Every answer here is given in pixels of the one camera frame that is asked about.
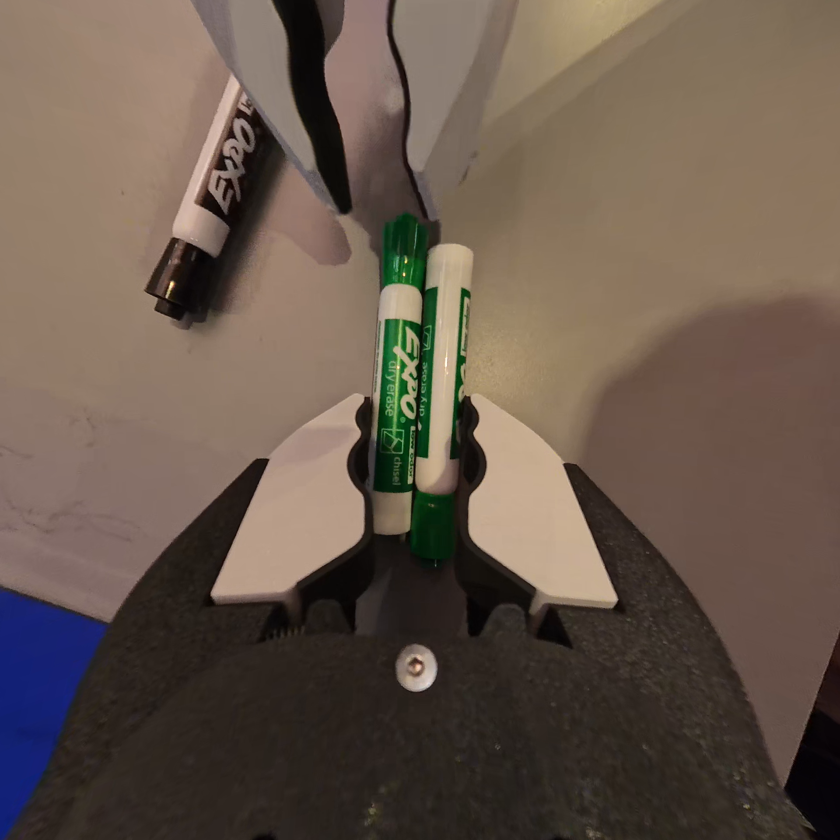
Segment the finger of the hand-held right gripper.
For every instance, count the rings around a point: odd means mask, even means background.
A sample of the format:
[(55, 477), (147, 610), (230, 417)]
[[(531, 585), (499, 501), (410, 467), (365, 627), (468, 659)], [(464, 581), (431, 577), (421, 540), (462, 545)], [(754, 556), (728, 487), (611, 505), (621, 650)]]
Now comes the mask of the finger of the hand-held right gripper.
[(289, 162), (336, 214), (350, 214), (343, 137), (326, 79), (327, 57), (343, 26), (344, 2), (192, 5)]
[(404, 97), (402, 155), (421, 215), (465, 179), (516, 1), (392, 1), (386, 32)]

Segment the green dry-erase marker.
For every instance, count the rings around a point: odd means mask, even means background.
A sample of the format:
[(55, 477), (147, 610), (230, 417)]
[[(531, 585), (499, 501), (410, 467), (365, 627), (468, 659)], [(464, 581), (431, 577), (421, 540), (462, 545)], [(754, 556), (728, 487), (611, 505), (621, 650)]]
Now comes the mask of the green dry-erase marker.
[(385, 224), (372, 386), (369, 479), (373, 530), (412, 521), (427, 230), (405, 213)]
[(436, 569), (455, 554), (459, 422), (466, 396), (474, 253), (463, 245), (433, 247), (427, 256), (411, 553)]

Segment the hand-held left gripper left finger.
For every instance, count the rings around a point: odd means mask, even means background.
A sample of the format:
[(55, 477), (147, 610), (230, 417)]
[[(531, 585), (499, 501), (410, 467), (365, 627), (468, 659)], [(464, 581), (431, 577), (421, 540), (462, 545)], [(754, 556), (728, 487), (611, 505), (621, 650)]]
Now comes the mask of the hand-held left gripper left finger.
[(370, 431), (370, 400), (351, 394), (274, 449), (213, 584), (215, 605), (282, 604), (304, 618), (332, 600), (354, 613), (375, 572)]

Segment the black dry-erase marker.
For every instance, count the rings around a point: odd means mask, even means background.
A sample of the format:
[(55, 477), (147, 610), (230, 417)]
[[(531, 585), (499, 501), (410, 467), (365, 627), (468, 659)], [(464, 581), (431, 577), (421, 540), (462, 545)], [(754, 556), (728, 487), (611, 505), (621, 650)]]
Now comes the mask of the black dry-erase marker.
[(255, 201), (275, 138), (230, 75), (176, 212), (171, 237), (146, 284), (154, 310), (180, 326), (202, 319), (231, 235)]

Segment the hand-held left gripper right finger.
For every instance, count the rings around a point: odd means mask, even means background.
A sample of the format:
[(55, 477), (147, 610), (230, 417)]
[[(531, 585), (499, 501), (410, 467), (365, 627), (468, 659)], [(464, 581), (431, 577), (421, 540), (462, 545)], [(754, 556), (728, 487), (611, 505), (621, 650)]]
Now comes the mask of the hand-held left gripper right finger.
[(531, 627), (555, 607), (611, 611), (618, 595), (564, 460), (489, 398), (465, 399), (459, 422), (459, 586), (469, 624), (499, 605)]

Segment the blue plastic bin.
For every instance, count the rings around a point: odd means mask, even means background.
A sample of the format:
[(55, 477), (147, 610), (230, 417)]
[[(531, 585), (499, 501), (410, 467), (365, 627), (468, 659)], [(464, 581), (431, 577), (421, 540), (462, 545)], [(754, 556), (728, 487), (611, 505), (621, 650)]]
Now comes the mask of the blue plastic bin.
[(2, 590), (3, 812), (20, 810), (39, 782), (107, 627), (97, 619)]

